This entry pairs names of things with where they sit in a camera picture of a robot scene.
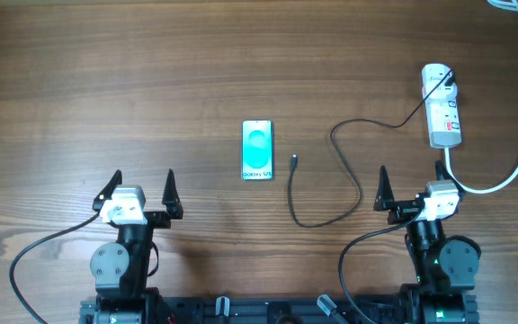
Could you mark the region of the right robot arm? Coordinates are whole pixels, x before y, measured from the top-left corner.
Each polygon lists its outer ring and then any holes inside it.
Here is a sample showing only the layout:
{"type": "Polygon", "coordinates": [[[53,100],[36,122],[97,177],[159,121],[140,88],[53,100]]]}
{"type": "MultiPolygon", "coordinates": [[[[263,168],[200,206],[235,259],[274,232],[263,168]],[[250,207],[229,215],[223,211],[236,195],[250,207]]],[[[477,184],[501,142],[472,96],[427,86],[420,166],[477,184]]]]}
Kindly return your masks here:
{"type": "Polygon", "coordinates": [[[458,212],[465,191],[435,163],[436,179],[411,200],[398,201],[382,166],[373,209],[388,212],[389,225],[406,228],[405,244],[417,282],[398,294],[405,323],[479,323],[475,288],[481,248],[465,236],[446,236],[442,222],[458,212]]]}

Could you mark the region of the white power strip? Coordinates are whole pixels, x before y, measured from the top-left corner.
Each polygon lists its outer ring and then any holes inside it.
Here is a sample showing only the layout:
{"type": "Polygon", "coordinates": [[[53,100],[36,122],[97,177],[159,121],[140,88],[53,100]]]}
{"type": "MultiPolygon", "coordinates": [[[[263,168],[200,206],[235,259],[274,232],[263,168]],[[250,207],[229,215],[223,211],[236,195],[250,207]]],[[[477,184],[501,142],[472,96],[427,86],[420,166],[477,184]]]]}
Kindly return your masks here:
{"type": "Polygon", "coordinates": [[[460,115],[457,96],[454,100],[424,100],[430,146],[450,149],[461,144],[460,115]]]}

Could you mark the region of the white USB charger adapter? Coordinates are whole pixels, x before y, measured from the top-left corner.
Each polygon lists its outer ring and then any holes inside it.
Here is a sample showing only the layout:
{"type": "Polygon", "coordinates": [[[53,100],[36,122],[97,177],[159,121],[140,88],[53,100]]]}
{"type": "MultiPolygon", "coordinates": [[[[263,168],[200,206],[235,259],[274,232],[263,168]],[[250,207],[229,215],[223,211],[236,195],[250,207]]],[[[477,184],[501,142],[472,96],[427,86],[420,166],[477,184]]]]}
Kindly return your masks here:
{"type": "Polygon", "coordinates": [[[427,103],[454,100],[458,94],[454,71],[441,63],[425,65],[422,81],[422,94],[427,103]]]}

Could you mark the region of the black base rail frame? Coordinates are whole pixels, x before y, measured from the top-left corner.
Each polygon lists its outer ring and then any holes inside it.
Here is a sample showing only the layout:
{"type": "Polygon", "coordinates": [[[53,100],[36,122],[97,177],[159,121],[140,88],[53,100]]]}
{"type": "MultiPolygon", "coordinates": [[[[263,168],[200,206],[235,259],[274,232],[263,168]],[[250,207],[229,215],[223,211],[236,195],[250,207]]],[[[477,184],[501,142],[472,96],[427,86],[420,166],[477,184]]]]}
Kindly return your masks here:
{"type": "Polygon", "coordinates": [[[80,323],[467,323],[480,322],[473,295],[412,297],[408,294],[359,295],[353,307],[327,295],[290,299],[165,298],[149,317],[133,306],[83,301],[80,323]]]}

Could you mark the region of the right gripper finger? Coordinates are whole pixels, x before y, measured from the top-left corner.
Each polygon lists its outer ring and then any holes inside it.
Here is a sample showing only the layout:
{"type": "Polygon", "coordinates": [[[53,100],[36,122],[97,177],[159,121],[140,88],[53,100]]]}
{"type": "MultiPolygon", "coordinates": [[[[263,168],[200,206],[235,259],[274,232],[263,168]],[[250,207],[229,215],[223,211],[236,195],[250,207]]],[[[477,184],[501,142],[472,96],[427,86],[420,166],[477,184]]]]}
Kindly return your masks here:
{"type": "Polygon", "coordinates": [[[395,209],[395,198],[390,185],[388,170],[385,166],[380,167],[380,178],[373,210],[383,212],[395,209]]]}
{"type": "Polygon", "coordinates": [[[459,196],[464,196],[466,194],[464,188],[453,178],[452,175],[450,175],[441,160],[435,161],[435,174],[438,180],[451,180],[457,187],[459,196]]]}

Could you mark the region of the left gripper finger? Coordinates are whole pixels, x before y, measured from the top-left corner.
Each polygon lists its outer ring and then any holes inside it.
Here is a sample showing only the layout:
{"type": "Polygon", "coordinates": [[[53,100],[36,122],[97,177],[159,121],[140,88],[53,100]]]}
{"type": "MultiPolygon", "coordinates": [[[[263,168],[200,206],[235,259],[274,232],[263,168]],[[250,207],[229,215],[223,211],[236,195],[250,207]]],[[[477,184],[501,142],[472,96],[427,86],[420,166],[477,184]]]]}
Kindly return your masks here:
{"type": "Polygon", "coordinates": [[[122,172],[117,169],[108,184],[95,196],[92,210],[99,212],[107,200],[112,198],[112,194],[118,185],[122,184],[122,172]]]}
{"type": "Polygon", "coordinates": [[[176,188],[174,171],[168,170],[165,180],[165,189],[162,197],[162,204],[170,219],[181,220],[183,218],[183,205],[176,188]]]}

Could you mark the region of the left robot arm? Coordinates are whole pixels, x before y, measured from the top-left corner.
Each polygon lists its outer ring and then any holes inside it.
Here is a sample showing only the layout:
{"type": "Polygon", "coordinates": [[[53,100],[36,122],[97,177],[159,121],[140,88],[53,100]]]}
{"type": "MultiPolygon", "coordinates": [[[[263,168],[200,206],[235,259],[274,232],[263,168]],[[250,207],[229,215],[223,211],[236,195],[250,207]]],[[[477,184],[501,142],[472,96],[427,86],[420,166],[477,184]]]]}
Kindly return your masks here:
{"type": "Polygon", "coordinates": [[[169,170],[162,196],[163,211],[146,211],[146,196],[139,185],[124,185],[117,170],[97,194],[93,210],[102,222],[118,230],[115,242],[93,253],[90,270],[97,296],[82,304],[81,323],[172,323],[174,314],[157,288],[147,279],[157,269],[149,267],[150,254],[158,249],[156,229],[168,229],[172,220],[183,217],[174,171],[169,170]]]}

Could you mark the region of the Galaxy smartphone with teal screen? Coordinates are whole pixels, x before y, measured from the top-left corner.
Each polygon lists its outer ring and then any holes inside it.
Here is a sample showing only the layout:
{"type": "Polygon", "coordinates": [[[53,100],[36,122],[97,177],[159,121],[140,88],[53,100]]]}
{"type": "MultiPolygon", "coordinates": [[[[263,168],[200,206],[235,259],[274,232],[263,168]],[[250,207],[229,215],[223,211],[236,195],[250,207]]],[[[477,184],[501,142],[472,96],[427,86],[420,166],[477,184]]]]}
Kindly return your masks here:
{"type": "Polygon", "coordinates": [[[246,181],[272,180],[272,122],[243,121],[241,134],[241,178],[246,181]]]}

